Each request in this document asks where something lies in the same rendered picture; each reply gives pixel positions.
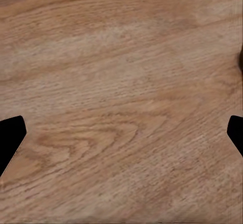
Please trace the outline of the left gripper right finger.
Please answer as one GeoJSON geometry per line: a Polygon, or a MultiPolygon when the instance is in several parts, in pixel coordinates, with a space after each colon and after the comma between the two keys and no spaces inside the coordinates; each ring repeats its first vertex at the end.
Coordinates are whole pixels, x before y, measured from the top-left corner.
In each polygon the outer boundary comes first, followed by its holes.
{"type": "Polygon", "coordinates": [[[227,128],[227,134],[237,147],[237,149],[240,151],[240,153],[243,156],[243,118],[238,116],[231,116],[228,128],[227,128]]]}

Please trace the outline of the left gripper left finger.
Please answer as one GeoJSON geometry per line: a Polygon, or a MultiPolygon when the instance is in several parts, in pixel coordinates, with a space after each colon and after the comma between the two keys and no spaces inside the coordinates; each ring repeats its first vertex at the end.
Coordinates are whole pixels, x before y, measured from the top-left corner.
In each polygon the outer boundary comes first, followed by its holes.
{"type": "Polygon", "coordinates": [[[22,116],[0,121],[0,176],[26,136],[22,116]]]}

